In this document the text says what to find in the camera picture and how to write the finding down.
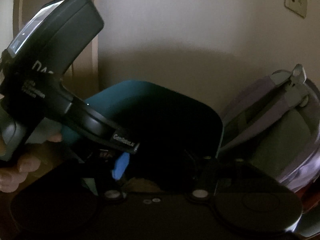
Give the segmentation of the person's left hand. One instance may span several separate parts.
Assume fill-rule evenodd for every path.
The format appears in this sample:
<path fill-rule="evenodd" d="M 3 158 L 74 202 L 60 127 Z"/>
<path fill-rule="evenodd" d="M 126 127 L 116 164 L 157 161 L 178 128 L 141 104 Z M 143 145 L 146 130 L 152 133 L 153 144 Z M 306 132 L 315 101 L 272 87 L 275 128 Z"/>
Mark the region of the person's left hand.
<path fill-rule="evenodd" d="M 1 168 L 1 193 L 15 192 L 28 176 L 40 178 L 51 171 L 56 163 L 48 143 L 61 141 L 62 134 L 58 132 L 42 144 L 25 144 L 18 161 L 10 167 Z"/>

